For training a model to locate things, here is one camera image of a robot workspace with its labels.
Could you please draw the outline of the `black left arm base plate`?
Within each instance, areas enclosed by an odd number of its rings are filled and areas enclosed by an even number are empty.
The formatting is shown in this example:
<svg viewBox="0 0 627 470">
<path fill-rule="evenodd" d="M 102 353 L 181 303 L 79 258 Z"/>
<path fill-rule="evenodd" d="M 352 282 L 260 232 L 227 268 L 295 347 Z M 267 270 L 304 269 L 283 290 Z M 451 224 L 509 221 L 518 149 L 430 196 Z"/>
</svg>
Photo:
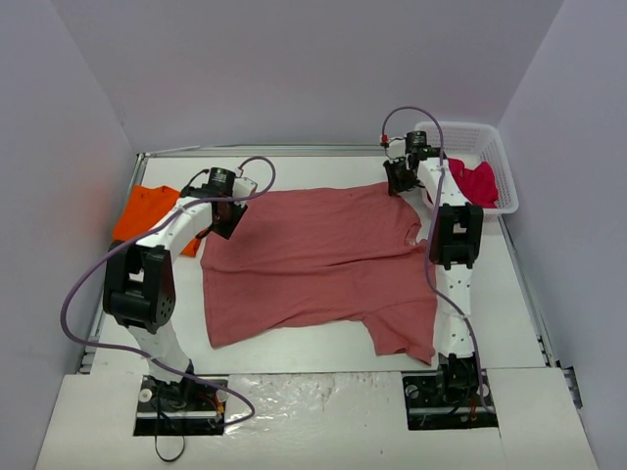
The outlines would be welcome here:
<svg viewBox="0 0 627 470">
<path fill-rule="evenodd" d="M 134 437 L 221 436 L 226 393 L 184 379 L 166 384 L 142 378 L 135 412 Z"/>
</svg>

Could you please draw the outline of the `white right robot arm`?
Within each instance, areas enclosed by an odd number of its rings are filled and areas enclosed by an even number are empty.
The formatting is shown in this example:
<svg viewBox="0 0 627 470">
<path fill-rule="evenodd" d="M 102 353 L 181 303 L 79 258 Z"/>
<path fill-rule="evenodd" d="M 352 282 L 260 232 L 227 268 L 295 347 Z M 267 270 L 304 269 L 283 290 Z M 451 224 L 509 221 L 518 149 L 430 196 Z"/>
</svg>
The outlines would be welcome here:
<svg viewBox="0 0 627 470">
<path fill-rule="evenodd" d="M 433 341 L 443 360 L 434 390 L 440 401 L 456 404 L 484 387 L 469 321 L 472 269 L 479 257 L 484 213 L 463 195 L 444 150 L 429 145 L 424 131 L 411 131 L 401 140 L 404 154 L 384 163 L 388 192 L 396 196 L 419 188 L 432 201 L 425 274 L 437 299 Z"/>
</svg>

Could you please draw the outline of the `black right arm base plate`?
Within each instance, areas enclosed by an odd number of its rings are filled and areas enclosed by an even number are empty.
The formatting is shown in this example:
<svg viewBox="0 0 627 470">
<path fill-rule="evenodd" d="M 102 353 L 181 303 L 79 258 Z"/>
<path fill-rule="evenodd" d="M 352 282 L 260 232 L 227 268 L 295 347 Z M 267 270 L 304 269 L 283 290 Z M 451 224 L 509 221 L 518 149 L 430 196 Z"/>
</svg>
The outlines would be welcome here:
<svg viewBox="0 0 627 470">
<path fill-rule="evenodd" d="M 446 389 L 436 372 L 402 376 L 407 426 L 410 431 L 497 429 L 499 418 L 485 409 L 479 391 L 470 391 L 467 381 L 460 388 Z"/>
</svg>

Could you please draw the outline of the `pink t shirt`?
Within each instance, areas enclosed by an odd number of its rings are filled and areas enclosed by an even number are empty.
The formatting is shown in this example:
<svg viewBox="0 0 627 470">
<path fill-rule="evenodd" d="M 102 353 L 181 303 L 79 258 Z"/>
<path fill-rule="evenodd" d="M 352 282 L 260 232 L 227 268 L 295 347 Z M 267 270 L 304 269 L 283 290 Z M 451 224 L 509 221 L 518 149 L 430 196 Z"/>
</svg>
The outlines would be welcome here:
<svg viewBox="0 0 627 470">
<path fill-rule="evenodd" d="M 434 356 L 436 299 L 422 221 L 383 183 L 276 191 L 249 202 L 200 259 L 215 348 L 278 328 L 362 324 L 379 355 Z"/>
</svg>

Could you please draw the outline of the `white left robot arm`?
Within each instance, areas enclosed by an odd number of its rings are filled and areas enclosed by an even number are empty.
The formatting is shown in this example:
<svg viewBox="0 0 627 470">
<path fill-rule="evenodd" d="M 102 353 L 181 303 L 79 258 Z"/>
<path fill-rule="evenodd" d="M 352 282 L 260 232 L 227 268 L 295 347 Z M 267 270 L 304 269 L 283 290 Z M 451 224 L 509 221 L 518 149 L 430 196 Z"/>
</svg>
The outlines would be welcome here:
<svg viewBox="0 0 627 470">
<path fill-rule="evenodd" d="M 257 183 L 235 171 L 214 167 L 199 187 L 187 185 L 156 222 L 155 231 L 119 249 L 108 261 L 103 309 L 148 354 L 149 378 L 162 388 L 162 398 L 175 409 L 191 406 L 197 385 L 181 373 L 194 373 L 171 323 L 176 294 L 173 262 L 193 240 L 211 232 L 229 239 L 247 207 L 244 199 Z"/>
</svg>

